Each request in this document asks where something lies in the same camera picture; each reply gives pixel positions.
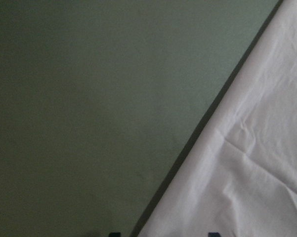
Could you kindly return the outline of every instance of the white sheet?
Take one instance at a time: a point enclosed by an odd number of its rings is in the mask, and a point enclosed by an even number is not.
[[[297,0],[285,0],[140,237],[297,237]]]

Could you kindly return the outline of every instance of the green wall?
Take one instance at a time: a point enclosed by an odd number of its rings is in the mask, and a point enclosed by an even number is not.
[[[275,4],[0,1],[0,237],[128,236]]]

